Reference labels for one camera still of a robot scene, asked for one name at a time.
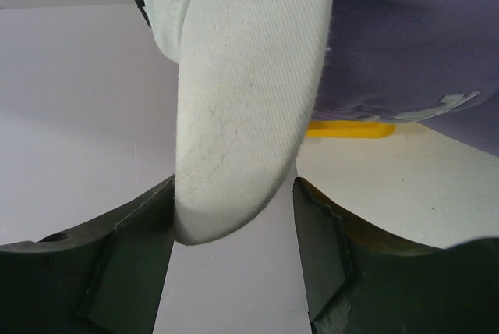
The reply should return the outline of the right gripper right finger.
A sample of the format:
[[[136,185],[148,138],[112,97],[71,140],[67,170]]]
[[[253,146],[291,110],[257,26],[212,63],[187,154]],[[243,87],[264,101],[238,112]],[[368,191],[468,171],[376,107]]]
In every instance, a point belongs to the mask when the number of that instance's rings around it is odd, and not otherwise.
[[[497,239],[449,248],[407,240],[300,177],[293,209],[313,332],[497,332]]]

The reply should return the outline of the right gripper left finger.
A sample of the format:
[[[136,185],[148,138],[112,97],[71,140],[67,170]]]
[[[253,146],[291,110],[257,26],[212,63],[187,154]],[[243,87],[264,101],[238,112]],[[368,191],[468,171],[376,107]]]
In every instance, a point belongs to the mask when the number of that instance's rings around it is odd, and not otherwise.
[[[40,241],[2,245],[2,332],[153,332],[174,243],[174,182]]]

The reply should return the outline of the purple visor cap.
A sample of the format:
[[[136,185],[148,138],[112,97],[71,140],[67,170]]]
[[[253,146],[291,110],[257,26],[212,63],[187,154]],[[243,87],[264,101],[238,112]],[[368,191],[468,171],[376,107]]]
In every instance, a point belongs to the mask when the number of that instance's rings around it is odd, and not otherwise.
[[[423,120],[498,91],[498,0],[334,0],[317,120]]]

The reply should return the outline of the white baseball cap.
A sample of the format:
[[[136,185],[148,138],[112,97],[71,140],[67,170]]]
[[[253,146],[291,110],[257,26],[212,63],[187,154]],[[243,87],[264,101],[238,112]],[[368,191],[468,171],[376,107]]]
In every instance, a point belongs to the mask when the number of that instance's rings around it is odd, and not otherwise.
[[[176,239],[221,239],[268,205],[295,162],[333,0],[134,2],[179,67]]]

